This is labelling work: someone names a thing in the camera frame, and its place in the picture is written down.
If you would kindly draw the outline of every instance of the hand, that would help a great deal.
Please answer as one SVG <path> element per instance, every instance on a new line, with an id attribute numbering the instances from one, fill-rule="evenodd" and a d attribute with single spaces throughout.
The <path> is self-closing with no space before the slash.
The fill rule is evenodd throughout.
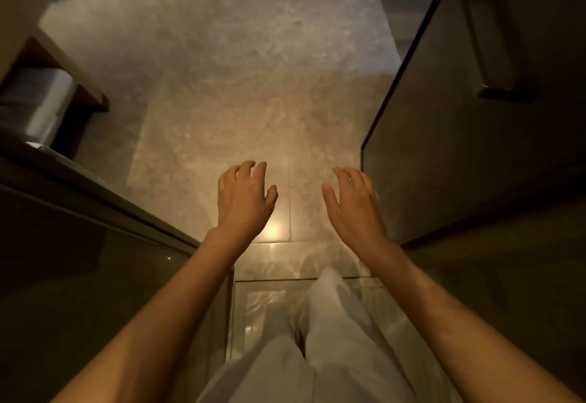
<path id="1" fill-rule="evenodd" d="M 245 161 L 218 179 L 217 229 L 224 238 L 236 238 L 244 248 L 264 229 L 278 197 L 275 185 L 264 195 L 267 163 L 261 162 L 251 175 L 254 165 L 254 161 Z"/>
<path id="2" fill-rule="evenodd" d="M 331 185 L 322 185 L 327 216 L 340 239 L 369 265 L 365 258 L 388 242 L 372 181 L 361 171 L 348 167 L 334 167 L 333 173 L 338 177 L 340 201 Z"/>

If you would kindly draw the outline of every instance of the person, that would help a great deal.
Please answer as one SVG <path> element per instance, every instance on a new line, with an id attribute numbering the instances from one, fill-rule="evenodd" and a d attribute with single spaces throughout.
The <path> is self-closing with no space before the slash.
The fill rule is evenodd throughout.
<path id="1" fill-rule="evenodd" d="M 54 403 L 163 401 L 207 307 L 236 259 L 263 230 L 278 197 L 267 165 L 231 167 L 218 180 L 217 227 L 171 280 L 53 399 Z M 368 176 L 333 169 L 322 185 L 341 240 L 382 281 L 473 403 L 581 399 L 428 277 L 389 241 Z M 260 341 L 212 378 L 201 402 L 413 402 L 414 392 L 360 300 L 332 269 L 308 292 L 305 356 L 282 306 L 267 310 Z"/>

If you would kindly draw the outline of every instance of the leg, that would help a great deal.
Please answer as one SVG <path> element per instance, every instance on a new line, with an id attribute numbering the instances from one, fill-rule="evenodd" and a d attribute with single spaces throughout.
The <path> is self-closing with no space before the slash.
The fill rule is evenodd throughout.
<path id="1" fill-rule="evenodd" d="M 313 372 L 295 343 L 287 308 L 267 308 L 259 342 L 237 362 L 226 364 L 208 383 L 198 403 L 251 401 L 310 402 Z"/>
<path id="2" fill-rule="evenodd" d="M 308 295 L 305 354 L 316 370 L 317 390 L 342 398 L 366 392 L 370 401 L 414 402 L 399 361 L 342 277 L 325 269 Z"/>

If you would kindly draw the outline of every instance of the person's left hand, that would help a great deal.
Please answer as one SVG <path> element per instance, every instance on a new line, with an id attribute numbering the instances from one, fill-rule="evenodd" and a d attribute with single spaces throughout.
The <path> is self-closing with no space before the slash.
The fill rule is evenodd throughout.
<path id="1" fill-rule="evenodd" d="M 246 246 L 264 229 L 278 197 L 276 185 L 264 194 L 267 163 L 261 162 L 251 175 L 254 165 L 254 161 L 245 161 L 230 167 L 218 179 L 217 229 Z"/>

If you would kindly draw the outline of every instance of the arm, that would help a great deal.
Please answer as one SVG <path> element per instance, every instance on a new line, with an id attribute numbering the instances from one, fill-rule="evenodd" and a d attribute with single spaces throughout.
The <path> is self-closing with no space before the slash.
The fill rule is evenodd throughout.
<path id="1" fill-rule="evenodd" d="M 322 186 L 342 241 L 380 278 L 436 355 L 464 401 L 581 402 L 572 391 L 412 263 L 385 236 L 370 178 L 334 168 L 340 201 Z"/>
<path id="2" fill-rule="evenodd" d="M 218 227 L 53 403 L 148 403 L 165 397 L 175 369 L 230 267 L 273 213 L 266 163 L 231 167 L 218 181 Z"/>

